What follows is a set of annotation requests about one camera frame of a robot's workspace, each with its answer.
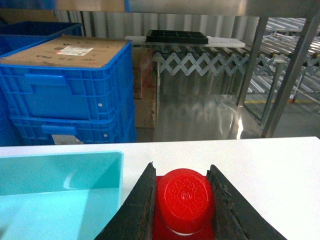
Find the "red plastic cap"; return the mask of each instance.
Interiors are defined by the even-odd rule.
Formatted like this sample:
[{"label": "red plastic cap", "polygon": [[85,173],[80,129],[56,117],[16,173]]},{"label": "red plastic cap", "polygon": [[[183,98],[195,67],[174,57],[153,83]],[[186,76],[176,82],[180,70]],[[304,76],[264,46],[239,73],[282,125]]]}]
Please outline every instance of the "red plastic cap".
[{"label": "red plastic cap", "polygon": [[213,191],[207,178],[191,169],[167,173],[156,187],[156,206],[171,230],[193,234],[211,221],[215,210]]}]

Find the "reflective floor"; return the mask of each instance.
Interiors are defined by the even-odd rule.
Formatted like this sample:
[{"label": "reflective floor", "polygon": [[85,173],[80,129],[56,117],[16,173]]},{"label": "reflective floor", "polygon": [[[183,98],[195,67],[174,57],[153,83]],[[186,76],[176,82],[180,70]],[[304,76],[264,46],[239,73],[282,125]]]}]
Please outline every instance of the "reflective floor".
[{"label": "reflective floor", "polygon": [[137,141],[259,138],[258,124],[235,100],[231,95],[161,95],[156,128],[137,128]]},{"label": "reflective floor", "polygon": [[[233,95],[225,95],[223,76],[202,78],[161,74],[156,128],[137,128],[137,142],[171,142],[259,138],[261,128]],[[266,94],[247,96],[247,106],[259,115]],[[273,137],[320,138],[320,106],[299,95],[288,103]]]}]

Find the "stainless steel wall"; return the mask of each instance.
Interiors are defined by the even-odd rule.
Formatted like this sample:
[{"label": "stainless steel wall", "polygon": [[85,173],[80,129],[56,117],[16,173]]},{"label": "stainless steel wall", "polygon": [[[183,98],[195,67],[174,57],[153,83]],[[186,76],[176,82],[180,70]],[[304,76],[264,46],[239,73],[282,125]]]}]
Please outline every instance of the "stainless steel wall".
[{"label": "stainless steel wall", "polygon": [[87,36],[123,39],[145,36],[151,29],[202,32],[207,36],[236,38],[251,42],[258,18],[158,13],[54,11],[61,22],[83,23]]}]

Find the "white table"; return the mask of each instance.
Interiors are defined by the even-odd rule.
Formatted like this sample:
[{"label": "white table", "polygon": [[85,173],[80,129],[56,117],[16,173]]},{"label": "white table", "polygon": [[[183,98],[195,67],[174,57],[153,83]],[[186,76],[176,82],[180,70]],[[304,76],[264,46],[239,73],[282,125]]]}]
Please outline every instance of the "white table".
[{"label": "white table", "polygon": [[157,175],[215,164],[251,205],[290,240],[320,239],[320,140],[316,137],[1,147],[0,156],[120,150],[123,200],[149,162]]}]

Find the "black plastic tray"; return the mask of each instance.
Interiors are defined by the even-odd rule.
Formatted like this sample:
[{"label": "black plastic tray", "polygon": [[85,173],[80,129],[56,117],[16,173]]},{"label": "black plastic tray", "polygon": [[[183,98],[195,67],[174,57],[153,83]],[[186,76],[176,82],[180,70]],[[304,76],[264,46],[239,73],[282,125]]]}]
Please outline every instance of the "black plastic tray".
[{"label": "black plastic tray", "polygon": [[179,43],[179,44],[208,44],[208,38],[198,31],[150,30],[146,42]]}]

